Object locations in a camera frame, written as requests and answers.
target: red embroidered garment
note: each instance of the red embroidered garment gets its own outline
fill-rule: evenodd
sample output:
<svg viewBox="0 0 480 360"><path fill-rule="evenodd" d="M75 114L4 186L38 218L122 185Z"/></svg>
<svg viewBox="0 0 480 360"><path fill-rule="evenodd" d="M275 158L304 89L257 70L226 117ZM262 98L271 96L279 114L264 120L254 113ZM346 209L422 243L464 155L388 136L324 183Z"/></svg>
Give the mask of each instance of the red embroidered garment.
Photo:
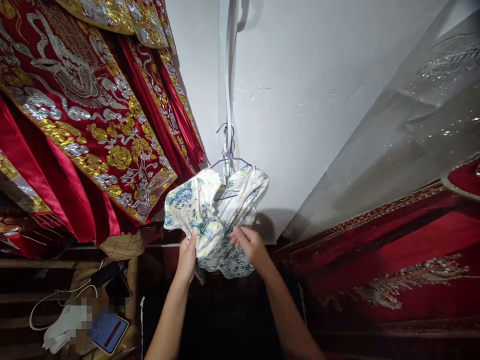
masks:
<svg viewBox="0 0 480 360"><path fill-rule="evenodd" d="M169 68L175 45L163 4L128 1L122 10L105 0L102 9L119 16L109 12L104 26L85 15L98 11L78 12L91 2L58 2L88 24L52 0L0 9L0 144L49 214L80 242L100 244L150 221L174 181L199 170L203 150ZM122 30L128 22L132 32ZM134 29L155 49L92 25Z"/></svg>
<svg viewBox="0 0 480 360"><path fill-rule="evenodd" d="M321 349L347 359L476 354L479 256L479 203L440 182L273 254Z"/></svg>

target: red satin fabric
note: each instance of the red satin fabric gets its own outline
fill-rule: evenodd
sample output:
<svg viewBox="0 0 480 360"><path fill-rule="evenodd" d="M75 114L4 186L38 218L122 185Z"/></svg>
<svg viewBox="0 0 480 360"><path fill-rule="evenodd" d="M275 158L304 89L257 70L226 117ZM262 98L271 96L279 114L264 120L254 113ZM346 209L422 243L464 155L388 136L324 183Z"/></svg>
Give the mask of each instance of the red satin fabric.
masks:
<svg viewBox="0 0 480 360"><path fill-rule="evenodd" d="M480 154L448 174L448 180L458 189L480 199Z"/></svg>
<svg viewBox="0 0 480 360"><path fill-rule="evenodd" d="M0 100L0 111L2 151L78 241L92 241L88 203L73 189L47 138L9 100Z"/></svg>
<svg viewBox="0 0 480 360"><path fill-rule="evenodd" d="M120 64L121 68L124 69L124 75L128 78L128 82L133 92L137 94L137 99L140 102L143 113L151 121L158 141L160 142L166 157L170 161L170 165L178 175L177 182L179 184L183 184L187 180L191 179L195 173L190 170L182 155L176 150L172 137L166 128L164 120L162 119L159 108L152 100L150 91L147 88L147 84L144 81L141 70L133 58L133 54L128 45L128 40L126 38L118 37L110 37L109 40L109 43L112 44L116 49L121 49L121 51L118 51L115 54L116 60ZM144 46L143 50L151 53L151 50L146 46Z"/></svg>
<svg viewBox="0 0 480 360"><path fill-rule="evenodd" d="M159 54L155 53L154 58L156 59L156 63L163 63L159 59ZM188 154L191 154L191 159L196 159L196 162L198 164L202 164L204 162L204 150L202 148L202 145L200 144L199 139L195 135L193 125L190 122L187 113L185 112L182 102L180 101L177 91L175 89L175 85L172 83L169 72L164 64L163 66L158 67L158 72L160 74L163 84L165 85L165 90L168 93L168 98L170 99L173 113L175 114L176 120L178 122L178 127L180 128L180 131L185 140Z"/></svg>
<svg viewBox="0 0 480 360"><path fill-rule="evenodd" d="M273 254L302 285L321 349L344 359L475 355L479 257L478 203L438 183ZM435 258L458 274L429 275Z"/></svg>
<svg viewBox="0 0 480 360"><path fill-rule="evenodd" d="M152 98L142 76L145 68L136 63L134 54L127 46L126 36L104 31L104 44L95 28L74 19L53 1L20 2L16 9L18 11L14 15L15 19L7 17L5 13L0 14L10 35L4 37L4 40L12 44L23 44L29 49L29 53L18 50L19 46L12 46L11 52L18 57L18 66L5 63L2 68L3 95L0 99L0 112L3 128L0 132L0 147L5 156L50 207L58 221L79 242L95 241L95 244L99 245L108 237L133 232L140 223L149 223L150 218L163 207L168 189L176 186L172 181L178 176L176 182L184 183L200 170L199 162L204 160L200 141L168 73L164 73L161 81L165 82L164 93L171 102L171 111L178 122L179 130L176 130L176 136L170 133L168 122L162 118L164 109L160 109ZM41 23L36 19L33 31L33 25L27 21L27 14L35 12L38 18L45 19L46 23L36 28ZM163 10L161 16L162 21L168 23ZM55 39L58 39L61 46L57 47L57 43L50 43L51 39L45 38L44 48L37 47L36 43L43 39L41 33L49 27L55 33L52 37L56 36ZM69 32L76 33L76 30L78 38L72 40ZM23 35L29 31L32 31L31 39L24 43L26 40ZM74 55L71 59L63 58L68 55L58 50L62 46ZM109 50L118 64L108 59L111 56ZM157 50L144 46L142 50L151 56L152 64L159 70L165 70ZM63 78L63 72L55 73L46 65L36 66L28 57L42 57L55 64L63 64L64 61L70 64L70 61L80 59L80 68L83 66L82 61L88 63L89 67L79 69L78 73L72 70L72 74ZM73 85L69 83L79 74L84 76L85 71L91 72L88 81L83 83L81 80L86 78L82 78ZM125 75L129 85L123 82L122 75ZM101 91L95 92L94 87L87 88L94 84L95 80L98 81L96 85ZM78 88L66 89L70 85ZM47 119L37 121L34 117L28 118L25 115L28 111L22 113L18 107L24 104L26 109L27 105L18 93L27 94L30 91L38 91L38 94L44 96L43 99L52 101L52 104L56 105L56 115L42 114L41 116L46 116ZM36 105L37 103L28 104L37 108L40 106ZM80 108L88 108L83 110L90 115L94 114L94 117L90 120L73 120L61 110L65 110L66 104L72 111L78 111L78 105L81 105ZM53 129L48 128L48 124L53 126L56 132L47 130ZM149 124L152 125L161 147L158 143L154 144L154 134ZM130 134L138 137L135 145L128 138ZM109 148L106 142L113 144ZM67 151L66 144L78 147L79 144L85 144L84 148L87 147L86 150L92 158ZM99 174L95 173L95 170L100 173L100 166L108 168L107 173L107 170L101 168L101 174L113 175L114 178L99 180ZM142 172L142 177L137 175L137 170ZM141 185L145 185L150 193L141 188ZM23 247L20 252L28 257L41 256L34 248L32 251L26 250L27 243L19 242L19 247Z"/></svg>

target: clothes hanger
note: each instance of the clothes hanger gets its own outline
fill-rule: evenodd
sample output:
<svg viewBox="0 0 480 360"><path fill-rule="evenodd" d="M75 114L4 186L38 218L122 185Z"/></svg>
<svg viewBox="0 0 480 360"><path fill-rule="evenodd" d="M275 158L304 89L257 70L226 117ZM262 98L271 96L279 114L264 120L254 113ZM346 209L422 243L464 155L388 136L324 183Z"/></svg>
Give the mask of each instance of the clothes hanger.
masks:
<svg viewBox="0 0 480 360"><path fill-rule="evenodd" d="M216 131L217 134L219 133L219 131L222 129L222 127L223 127L224 125L227 125L227 123L224 122L224 123L218 128L218 130ZM250 164L249 162L246 162L246 161L245 161L244 159L242 159L241 157L235 157L235 156L234 156L234 152L233 152L234 136L235 136L235 128L232 126L232 127L231 127L230 150L228 151L228 156L227 156L226 158L223 158L223 159L218 160L216 163L214 163L212 166L210 166L210 169L213 169L217 164L219 164L219 163L221 163L221 162L230 161L230 159L233 159L233 160L241 160L241 161L243 161L245 164L247 164L248 166L252 166L252 164ZM230 199L230 198L234 198L234 197L236 197L236 196L237 196L237 195L226 196L226 197L222 197L222 198L219 198L219 199L215 199L214 201L220 201L220 200Z"/></svg>

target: floral blouse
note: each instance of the floral blouse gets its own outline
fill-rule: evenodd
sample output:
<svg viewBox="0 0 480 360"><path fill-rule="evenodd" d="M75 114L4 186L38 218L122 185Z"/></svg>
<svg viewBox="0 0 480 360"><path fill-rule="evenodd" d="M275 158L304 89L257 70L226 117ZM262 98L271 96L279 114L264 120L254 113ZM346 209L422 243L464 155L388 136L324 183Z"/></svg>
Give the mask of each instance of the floral blouse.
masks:
<svg viewBox="0 0 480 360"><path fill-rule="evenodd" d="M252 225L257 211L253 204L264 193L269 177L253 165L236 171L228 180L222 197L214 201L222 180L210 168L168 193L165 223L168 230L182 229L187 238L196 229L198 266L209 272L220 270L227 279L242 278L253 271L242 249L230 244L235 225Z"/></svg>

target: white fabric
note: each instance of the white fabric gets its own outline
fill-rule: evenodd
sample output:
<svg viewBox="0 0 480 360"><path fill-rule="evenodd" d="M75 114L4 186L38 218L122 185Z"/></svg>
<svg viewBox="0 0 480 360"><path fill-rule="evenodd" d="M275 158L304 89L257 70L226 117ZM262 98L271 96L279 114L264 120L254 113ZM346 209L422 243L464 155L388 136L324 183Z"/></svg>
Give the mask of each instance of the white fabric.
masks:
<svg viewBox="0 0 480 360"><path fill-rule="evenodd" d="M75 337L75 330L82 329L91 324L92 311L87 305L66 305L60 317L43 335L44 349L49 349L56 354L71 338Z"/></svg>
<svg viewBox="0 0 480 360"><path fill-rule="evenodd" d="M268 176L252 165L232 174L222 197L214 203L222 179L207 168L168 193L165 199L165 229L182 229L187 238L196 229L198 266L209 272L220 270L227 279L249 275L253 267L244 252L230 244L235 225L252 225L257 211L253 203L263 194Z"/></svg>

